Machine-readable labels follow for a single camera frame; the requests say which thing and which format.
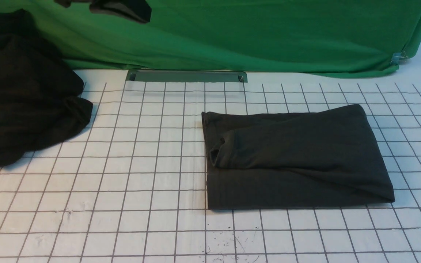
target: crumpled black shirt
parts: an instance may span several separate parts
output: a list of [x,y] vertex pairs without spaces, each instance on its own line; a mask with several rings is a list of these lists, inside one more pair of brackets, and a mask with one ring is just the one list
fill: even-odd
[[0,167],[77,135],[92,113],[83,88],[29,13],[0,14]]

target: white grid surface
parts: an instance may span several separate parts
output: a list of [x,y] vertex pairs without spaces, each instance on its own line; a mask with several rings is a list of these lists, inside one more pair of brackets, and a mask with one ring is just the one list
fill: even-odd
[[[421,263],[421,84],[87,82],[79,136],[0,169],[0,262]],[[202,111],[361,104],[392,205],[205,209]]]

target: folded clothing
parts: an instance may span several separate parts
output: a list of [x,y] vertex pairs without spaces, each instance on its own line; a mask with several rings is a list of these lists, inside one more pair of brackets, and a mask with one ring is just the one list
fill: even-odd
[[202,113],[209,209],[394,202],[360,105],[319,113]]

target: wrinkled fabric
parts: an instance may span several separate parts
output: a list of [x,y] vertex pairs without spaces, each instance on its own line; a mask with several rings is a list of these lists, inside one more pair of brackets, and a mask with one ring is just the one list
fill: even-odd
[[29,13],[0,14],[0,167],[80,133],[92,113],[83,88]]
[[360,105],[319,113],[202,113],[210,209],[394,202]]

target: green cloth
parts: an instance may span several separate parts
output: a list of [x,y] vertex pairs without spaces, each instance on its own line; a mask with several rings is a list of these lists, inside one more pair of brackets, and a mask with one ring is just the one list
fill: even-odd
[[421,0],[148,0],[151,22],[94,15],[88,4],[0,0],[23,8],[74,68],[387,75],[421,41]]

